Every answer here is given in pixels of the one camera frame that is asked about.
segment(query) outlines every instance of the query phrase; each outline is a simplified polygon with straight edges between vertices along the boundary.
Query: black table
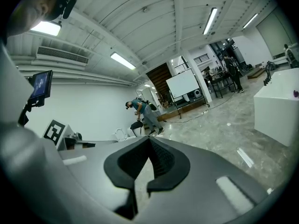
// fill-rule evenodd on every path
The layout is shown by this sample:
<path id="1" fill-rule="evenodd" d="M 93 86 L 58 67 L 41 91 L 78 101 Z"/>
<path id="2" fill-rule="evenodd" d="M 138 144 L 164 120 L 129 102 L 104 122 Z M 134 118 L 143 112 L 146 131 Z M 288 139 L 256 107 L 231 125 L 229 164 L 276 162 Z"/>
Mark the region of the black table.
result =
<path id="1" fill-rule="evenodd" d="M 223 76 L 221 76 L 221 77 L 219 77 L 219 78 L 217 78 L 217 79 L 215 79 L 215 80 L 210 80 L 210 82 L 211 82 L 211 84 L 212 84 L 212 88 L 213 88 L 213 90 L 214 90 L 214 92 L 215 92 L 216 98 L 218 98 L 218 96 L 217 96 L 217 92 L 219 92 L 220 95 L 221 95 L 221 98 L 223 98 L 222 93 L 221 93 L 222 90 L 228 88 L 228 89 L 231 91 L 231 89 L 230 89 L 230 86 L 231 86 L 231 85 L 233 85 L 234 88 L 235 88 L 235 84 L 234 84 L 234 82 L 232 82 L 232 83 L 229 83 L 229 82 L 228 82 L 228 79 L 229 79 L 229 78 L 230 78 L 230 75 L 229 75 L 228 73 L 225 73 Z M 218 83 L 221 82 L 221 81 L 224 81 L 224 80 L 226 81 L 227 85 L 224 86 L 224 87 L 222 87 L 222 88 L 220 89 Z"/>

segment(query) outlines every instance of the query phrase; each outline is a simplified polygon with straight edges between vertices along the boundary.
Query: black cap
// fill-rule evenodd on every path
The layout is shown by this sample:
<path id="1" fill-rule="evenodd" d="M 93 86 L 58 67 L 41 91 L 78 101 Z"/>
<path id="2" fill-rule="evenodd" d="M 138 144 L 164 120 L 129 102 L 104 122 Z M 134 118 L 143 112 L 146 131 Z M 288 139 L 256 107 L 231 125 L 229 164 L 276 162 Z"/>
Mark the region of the black cap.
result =
<path id="1" fill-rule="evenodd" d="M 64 9 L 67 5 L 67 0 L 56 0 L 52 12 L 44 19 L 45 21 L 52 21 L 59 15 L 64 13 Z"/>

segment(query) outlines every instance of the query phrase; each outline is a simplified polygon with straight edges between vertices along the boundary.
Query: teal shirt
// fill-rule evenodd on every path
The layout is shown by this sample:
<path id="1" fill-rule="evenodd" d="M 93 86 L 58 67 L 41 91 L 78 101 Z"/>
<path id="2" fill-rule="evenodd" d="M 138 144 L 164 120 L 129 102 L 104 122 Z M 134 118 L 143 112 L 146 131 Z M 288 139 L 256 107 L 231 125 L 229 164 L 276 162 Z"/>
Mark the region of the teal shirt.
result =
<path id="1" fill-rule="evenodd" d="M 140 110 L 140 113 L 143 114 L 145 107 L 147 106 L 147 104 L 143 103 L 142 101 L 138 100 L 138 99 L 133 99 L 132 100 L 132 104 L 133 107 L 137 110 L 138 109 L 138 104 L 137 103 L 141 103 L 142 104 L 142 109 Z"/>

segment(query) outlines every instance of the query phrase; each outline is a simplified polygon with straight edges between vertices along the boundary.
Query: whiteboard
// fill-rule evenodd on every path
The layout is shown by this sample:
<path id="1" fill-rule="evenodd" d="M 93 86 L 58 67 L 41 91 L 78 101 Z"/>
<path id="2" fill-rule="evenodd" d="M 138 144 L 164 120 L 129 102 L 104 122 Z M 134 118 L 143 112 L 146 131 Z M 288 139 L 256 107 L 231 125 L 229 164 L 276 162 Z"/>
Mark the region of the whiteboard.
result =
<path id="1" fill-rule="evenodd" d="M 191 69 L 166 80 L 166 82 L 174 98 L 199 89 Z"/>

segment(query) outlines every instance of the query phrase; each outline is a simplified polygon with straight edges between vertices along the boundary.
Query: air conditioning vent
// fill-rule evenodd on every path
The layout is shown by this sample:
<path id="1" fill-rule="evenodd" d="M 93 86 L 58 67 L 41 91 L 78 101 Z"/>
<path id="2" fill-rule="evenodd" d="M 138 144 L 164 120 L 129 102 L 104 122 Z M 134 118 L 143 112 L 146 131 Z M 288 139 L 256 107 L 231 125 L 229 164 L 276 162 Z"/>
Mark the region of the air conditioning vent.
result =
<path id="1" fill-rule="evenodd" d="M 39 47 L 37 49 L 36 58 L 40 60 L 59 61 L 81 66 L 86 66 L 89 61 L 87 57 L 50 47 Z"/>

